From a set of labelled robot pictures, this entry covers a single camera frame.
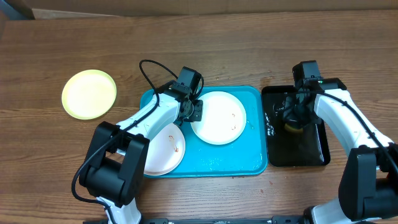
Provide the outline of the white plate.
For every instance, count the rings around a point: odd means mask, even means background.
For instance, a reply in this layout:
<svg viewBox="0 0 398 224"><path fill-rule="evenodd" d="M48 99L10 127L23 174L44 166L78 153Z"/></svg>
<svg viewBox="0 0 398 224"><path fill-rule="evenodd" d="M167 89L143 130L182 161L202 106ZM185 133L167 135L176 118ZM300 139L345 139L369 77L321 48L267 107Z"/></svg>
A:
<svg viewBox="0 0 398 224"><path fill-rule="evenodd" d="M205 93L200 121L193 122L193 132L202 141L213 145L233 142L243 133L246 126L246 110L232 94L224 91Z"/></svg>

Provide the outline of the yellow plate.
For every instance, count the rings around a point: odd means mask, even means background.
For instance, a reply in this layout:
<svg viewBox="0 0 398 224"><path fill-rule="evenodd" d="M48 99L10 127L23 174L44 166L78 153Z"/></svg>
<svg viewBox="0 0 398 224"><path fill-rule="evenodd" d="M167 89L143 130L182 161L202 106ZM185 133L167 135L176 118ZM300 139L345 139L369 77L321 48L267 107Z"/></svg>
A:
<svg viewBox="0 0 398 224"><path fill-rule="evenodd" d="M84 70L72 76L63 87L63 109L76 119L99 118L114 105L117 87L101 70Z"/></svg>

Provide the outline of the green yellow sponge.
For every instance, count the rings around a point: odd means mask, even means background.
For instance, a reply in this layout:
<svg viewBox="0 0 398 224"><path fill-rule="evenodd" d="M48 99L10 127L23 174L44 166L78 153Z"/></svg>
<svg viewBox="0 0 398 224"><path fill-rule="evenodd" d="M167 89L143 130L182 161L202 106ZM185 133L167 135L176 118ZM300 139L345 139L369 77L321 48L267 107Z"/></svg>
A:
<svg viewBox="0 0 398 224"><path fill-rule="evenodd" d="M294 126L289 125L288 123L285 123L284 128L286 131L294 134L301 134L303 133L303 128L297 128Z"/></svg>

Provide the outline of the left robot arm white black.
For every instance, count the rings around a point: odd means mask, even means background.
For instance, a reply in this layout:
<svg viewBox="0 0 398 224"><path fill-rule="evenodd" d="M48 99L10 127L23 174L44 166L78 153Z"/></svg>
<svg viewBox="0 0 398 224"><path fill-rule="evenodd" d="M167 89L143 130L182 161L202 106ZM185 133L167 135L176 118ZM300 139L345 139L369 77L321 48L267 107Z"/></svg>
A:
<svg viewBox="0 0 398 224"><path fill-rule="evenodd" d="M95 129L85 160L72 180L72 194L103 206L108 223L140 223L134 201L143 180L150 141L175 121L200 121L203 102L191 93L155 93L135 115Z"/></svg>

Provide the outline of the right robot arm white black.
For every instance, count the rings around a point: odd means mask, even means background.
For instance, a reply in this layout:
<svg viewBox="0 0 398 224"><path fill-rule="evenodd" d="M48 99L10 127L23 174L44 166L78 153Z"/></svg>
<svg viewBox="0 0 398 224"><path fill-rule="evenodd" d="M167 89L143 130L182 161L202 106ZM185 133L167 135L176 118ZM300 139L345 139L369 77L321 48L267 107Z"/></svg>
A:
<svg viewBox="0 0 398 224"><path fill-rule="evenodd" d="M286 94L289 131L325 123L348 160L337 198L308 208L304 223L372 223L397 216L397 144L381 133L353 102L338 78L304 78Z"/></svg>

